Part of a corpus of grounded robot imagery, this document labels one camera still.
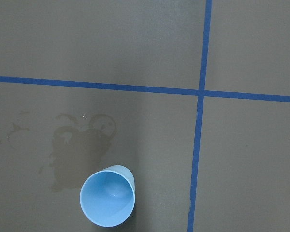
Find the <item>light blue plastic cup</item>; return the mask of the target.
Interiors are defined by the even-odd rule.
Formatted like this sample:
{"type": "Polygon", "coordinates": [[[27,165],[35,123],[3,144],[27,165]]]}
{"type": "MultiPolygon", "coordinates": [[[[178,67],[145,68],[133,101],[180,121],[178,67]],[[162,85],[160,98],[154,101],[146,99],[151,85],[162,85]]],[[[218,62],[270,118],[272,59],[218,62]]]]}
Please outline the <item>light blue plastic cup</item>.
{"type": "Polygon", "coordinates": [[[125,222],[135,206],[135,180],[125,166],[114,165],[92,174],[80,190],[80,206],[92,223],[115,227],[125,222]]]}

